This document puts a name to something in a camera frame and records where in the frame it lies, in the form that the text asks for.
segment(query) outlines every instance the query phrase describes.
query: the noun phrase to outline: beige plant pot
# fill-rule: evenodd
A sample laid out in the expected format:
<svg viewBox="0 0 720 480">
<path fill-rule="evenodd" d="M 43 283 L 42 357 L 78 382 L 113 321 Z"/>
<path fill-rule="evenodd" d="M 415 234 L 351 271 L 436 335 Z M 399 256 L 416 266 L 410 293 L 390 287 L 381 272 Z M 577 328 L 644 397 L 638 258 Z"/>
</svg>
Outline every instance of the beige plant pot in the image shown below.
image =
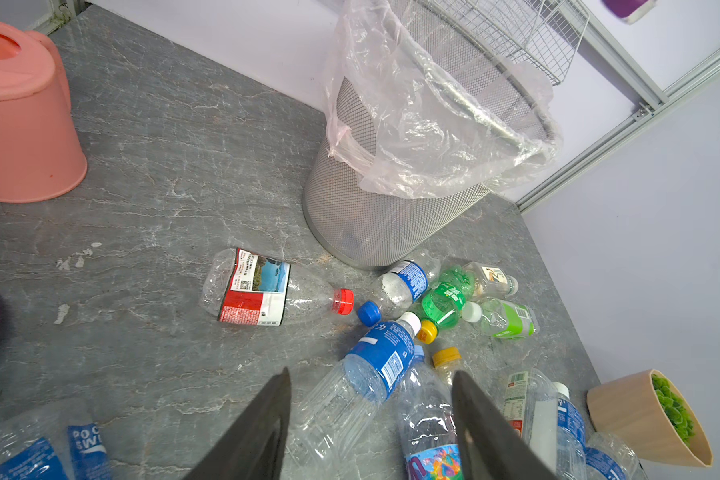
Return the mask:
<svg viewBox="0 0 720 480">
<path fill-rule="evenodd" d="M 687 467 L 711 467 L 712 450 L 699 419 L 682 398 L 680 390 L 670 381 L 670 390 L 682 398 L 693 420 L 696 434 L 691 437 L 688 448 L 675 432 L 653 391 L 652 374 L 666 378 L 658 370 L 645 370 L 589 390 L 586 405 L 595 429 L 615 433 L 645 460 Z"/>
</svg>

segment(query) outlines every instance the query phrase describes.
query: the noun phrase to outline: bottle with green label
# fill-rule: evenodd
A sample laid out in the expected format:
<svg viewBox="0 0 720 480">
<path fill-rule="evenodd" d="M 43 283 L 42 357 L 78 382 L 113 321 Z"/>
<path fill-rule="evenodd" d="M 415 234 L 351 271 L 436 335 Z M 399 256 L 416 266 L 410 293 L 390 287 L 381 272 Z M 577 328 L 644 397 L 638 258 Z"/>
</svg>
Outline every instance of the bottle with green label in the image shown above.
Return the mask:
<svg viewBox="0 0 720 480">
<path fill-rule="evenodd" d="M 531 308 L 498 298 L 466 302 L 461 318 L 481 332 L 500 339 L 528 338 L 539 331 L 539 322 Z"/>
<path fill-rule="evenodd" d="M 460 265 L 444 270 L 438 277 L 438 283 L 422 299 L 422 329 L 418 339 L 432 343 L 440 330 L 456 326 L 461 309 L 472 298 L 475 288 L 475 276 L 464 271 Z"/>
</svg>

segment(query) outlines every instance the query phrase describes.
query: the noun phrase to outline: bottle with red cap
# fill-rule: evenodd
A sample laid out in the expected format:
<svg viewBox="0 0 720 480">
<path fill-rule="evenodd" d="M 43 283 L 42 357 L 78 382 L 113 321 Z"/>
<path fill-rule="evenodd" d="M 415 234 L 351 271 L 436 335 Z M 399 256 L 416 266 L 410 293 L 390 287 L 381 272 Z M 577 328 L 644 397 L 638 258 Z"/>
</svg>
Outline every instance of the bottle with red cap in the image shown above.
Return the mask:
<svg viewBox="0 0 720 480">
<path fill-rule="evenodd" d="M 335 288 L 309 268 L 242 248 L 213 257 L 200 304 L 221 322 L 280 325 L 317 320 L 330 312 L 348 315 L 355 295 Z"/>
</svg>

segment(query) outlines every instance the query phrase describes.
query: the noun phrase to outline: green plastic bottle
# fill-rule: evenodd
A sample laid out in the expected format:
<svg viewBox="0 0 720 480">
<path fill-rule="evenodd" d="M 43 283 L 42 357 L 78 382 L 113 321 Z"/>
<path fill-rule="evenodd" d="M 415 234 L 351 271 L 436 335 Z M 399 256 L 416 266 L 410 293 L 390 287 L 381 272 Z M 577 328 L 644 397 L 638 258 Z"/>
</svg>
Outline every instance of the green plastic bottle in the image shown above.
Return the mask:
<svg viewBox="0 0 720 480">
<path fill-rule="evenodd" d="M 424 317 L 417 338 L 432 343 L 440 330 L 456 326 L 464 304 L 472 298 L 475 288 L 472 272 L 452 266 L 438 277 L 438 283 L 422 299 Z"/>
</svg>

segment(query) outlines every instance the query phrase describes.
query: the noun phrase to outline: gray marble floor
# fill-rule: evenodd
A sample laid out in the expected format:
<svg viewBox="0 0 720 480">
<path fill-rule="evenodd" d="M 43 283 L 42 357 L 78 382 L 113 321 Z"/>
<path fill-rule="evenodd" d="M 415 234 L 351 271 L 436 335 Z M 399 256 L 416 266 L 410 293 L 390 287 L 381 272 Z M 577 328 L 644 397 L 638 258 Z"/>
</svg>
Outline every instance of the gray marble floor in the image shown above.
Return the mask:
<svg viewBox="0 0 720 480">
<path fill-rule="evenodd" d="M 321 112 L 95 6 L 52 38 L 89 170 L 63 197 L 0 204 L 0 419 L 80 396 L 116 478 L 181 478 L 271 375 L 288 366 L 297 401 L 364 332 L 354 315 L 219 324 L 197 305 L 212 256 L 247 246 L 358 296 L 374 275 L 328 255 L 302 216 Z M 516 342 L 462 324 L 441 344 L 493 398 L 524 362 L 565 382 L 586 416 L 598 380 L 517 208 L 487 197 L 425 246 L 506 267 L 543 322 Z M 348 465 L 404 477 L 390 405 Z"/>
</svg>

